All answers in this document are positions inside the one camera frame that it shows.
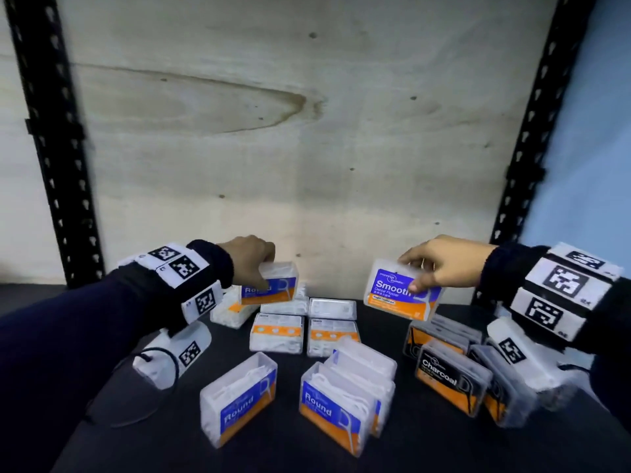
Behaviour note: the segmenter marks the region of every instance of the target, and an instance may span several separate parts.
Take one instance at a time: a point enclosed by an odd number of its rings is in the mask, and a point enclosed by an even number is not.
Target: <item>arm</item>
[[[479,287],[489,298],[509,307],[526,276],[548,251],[547,246],[516,243],[494,246],[439,236],[408,250],[399,262],[433,269],[415,279],[408,289],[419,292],[431,286]],[[567,342],[525,319],[513,315],[529,336],[551,347],[572,346],[593,353],[596,359],[590,382],[598,398],[631,431],[631,408],[626,392],[631,380],[625,374],[631,362],[631,281],[620,278],[587,316],[573,342]]]
[[[197,291],[218,279],[226,288],[233,278],[266,287],[258,265],[273,260],[273,244],[251,236],[218,246],[196,240],[187,247],[209,263],[190,279]],[[131,263],[96,284],[0,318],[0,421],[10,432],[0,442],[3,467],[50,470],[88,401],[140,338],[186,326],[181,295],[189,294]]]

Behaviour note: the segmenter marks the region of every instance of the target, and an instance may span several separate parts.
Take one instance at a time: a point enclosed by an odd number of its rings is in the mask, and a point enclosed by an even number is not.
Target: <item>perforated metal upright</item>
[[[543,159],[595,1],[558,0],[556,4],[515,150],[506,170],[506,185],[491,234],[492,244],[518,241],[524,229],[537,184],[545,175]],[[480,291],[475,292],[472,303],[494,307],[494,302]]]
[[[66,283],[104,274],[81,125],[56,0],[4,0]]]

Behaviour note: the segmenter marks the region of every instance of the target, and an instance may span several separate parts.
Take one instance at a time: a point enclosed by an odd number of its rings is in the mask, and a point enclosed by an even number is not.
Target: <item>black and white square code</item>
[[[588,280],[588,276],[574,272],[562,265],[557,265],[543,281],[543,285],[573,298],[588,283]]]
[[[548,302],[533,297],[525,316],[549,330],[554,330],[563,316],[563,311]]]
[[[186,347],[186,350],[179,355],[179,359],[182,361],[182,364],[187,367],[193,360],[197,358],[197,356],[201,354],[201,350],[199,349],[197,342],[193,342],[191,345]]]
[[[172,259],[176,255],[181,254],[181,252],[178,252],[177,250],[169,247],[168,245],[164,245],[160,247],[159,249],[155,249],[155,250],[152,250],[151,252],[147,252],[147,254],[155,257],[156,259],[160,259],[160,260],[163,260],[164,262],[167,262],[169,259]]]
[[[526,360],[526,356],[519,350],[519,347],[515,345],[515,342],[513,342],[510,337],[497,345],[502,349],[502,352],[509,358],[511,363],[519,363],[522,360]]]
[[[206,312],[215,308],[217,301],[215,299],[215,293],[213,292],[212,286],[195,297],[195,305],[197,306],[198,313],[200,315],[204,315]]]
[[[584,252],[579,252],[577,250],[573,250],[565,255],[568,259],[572,259],[575,262],[581,263],[586,267],[589,267],[594,270],[598,270],[604,266],[605,262],[600,259],[596,259]]]
[[[185,255],[169,262],[169,265],[173,270],[175,270],[176,274],[183,279],[188,279],[199,270],[197,264]]]

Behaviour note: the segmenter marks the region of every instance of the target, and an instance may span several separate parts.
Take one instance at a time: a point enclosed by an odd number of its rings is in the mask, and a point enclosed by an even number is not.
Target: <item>person's right hand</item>
[[[430,287],[477,287],[482,269],[496,245],[446,235],[423,242],[399,257],[399,262],[423,267],[408,286],[410,293]]]
[[[235,275],[232,283],[237,286],[255,287],[266,291],[268,282],[259,272],[261,262],[273,262],[276,246],[273,242],[265,242],[257,236],[235,237],[233,240],[217,244],[232,259]]]

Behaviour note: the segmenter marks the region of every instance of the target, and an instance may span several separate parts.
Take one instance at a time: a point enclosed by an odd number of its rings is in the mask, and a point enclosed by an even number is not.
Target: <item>blue wall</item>
[[[564,241],[631,273],[631,0],[598,0],[521,241]]]

